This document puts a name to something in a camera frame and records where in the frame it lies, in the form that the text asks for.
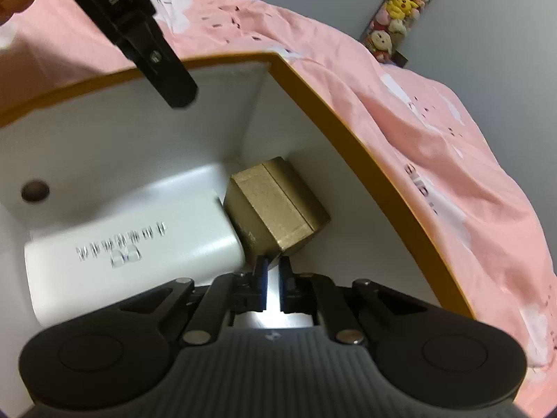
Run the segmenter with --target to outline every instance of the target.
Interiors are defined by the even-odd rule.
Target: round hole
[[[34,179],[27,182],[21,188],[21,198],[26,203],[40,203],[50,195],[50,187],[40,179]]]

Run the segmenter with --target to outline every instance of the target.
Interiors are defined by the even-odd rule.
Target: bed
[[[428,277],[438,302],[514,336],[528,358],[516,403],[533,417],[549,413],[557,398],[557,280],[544,233],[458,97],[441,83],[379,64],[329,26],[262,1],[152,2],[180,58],[274,52],[319,94],[448,266],[464,301]],[[52,90],[132,66],[72,0],[37,0],[13,17],[0,28],[0,56],[0,126]],[[416,257],[419,248],[408,249]]]

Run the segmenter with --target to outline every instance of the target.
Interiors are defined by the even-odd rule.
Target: bolt head
[[[202,346],[211,340],[211,335],[204,330],[191,330],[184,333],[182,339],[192,346]]]
[[[364,334],[360,330],[345,329],[339,331],[335,338],[339,343],[357,345],[364,340]]]

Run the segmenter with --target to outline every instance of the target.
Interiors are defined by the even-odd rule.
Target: ribbed black surface
[[[145,396],[97,412],[36,406],[27,418],[524,418],[511,403],[450,411],[419,403],[380,375],[367,351],[320,327],[225,329],[218,342],[180,353]]]

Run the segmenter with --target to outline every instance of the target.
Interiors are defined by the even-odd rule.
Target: yellow plush toy
[[[412,9],[419,8],[419,5],[412,0],[389,0],[386,4],[386,10],[393,19],[404,19],[410,15]]]

